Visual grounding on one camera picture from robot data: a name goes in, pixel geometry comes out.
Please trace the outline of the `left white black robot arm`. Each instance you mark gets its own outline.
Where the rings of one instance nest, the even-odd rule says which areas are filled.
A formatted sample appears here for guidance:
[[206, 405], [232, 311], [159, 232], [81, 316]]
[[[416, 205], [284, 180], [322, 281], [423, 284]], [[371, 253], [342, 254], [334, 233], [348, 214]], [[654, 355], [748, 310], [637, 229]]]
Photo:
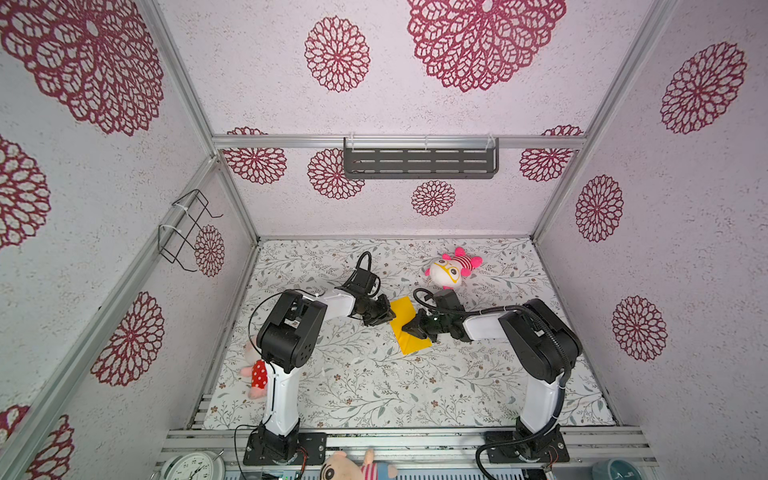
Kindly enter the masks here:
[[336, 289], [323, 296], [298, 290], [282, 292], [256, 340], [266, 363], [267, 404], [262, 424], [277, 436], [286, 437], [298, 428], [301, 369], [310, 360], [320, 330], [328, 319], [358, 316], [366, 326], [387, 323], [395, 318], [389, 298], [380, 294], [356, 296]]

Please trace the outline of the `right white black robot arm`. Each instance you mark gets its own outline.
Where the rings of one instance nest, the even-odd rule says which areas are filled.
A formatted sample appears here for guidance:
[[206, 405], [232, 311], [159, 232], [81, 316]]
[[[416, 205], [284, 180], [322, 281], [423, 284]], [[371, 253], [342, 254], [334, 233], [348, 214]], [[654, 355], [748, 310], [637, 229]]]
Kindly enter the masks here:
[[565, 403], [566, 387], [582, 345], [576, 334], [542, 300], [466, 311], [453, 293], [434, 305], [424, 303], [401, 331], [420, 340], [440, 334], [473, 342], [505, 339], [530, 376], [516, 430], [523, 438], [553, 431]]

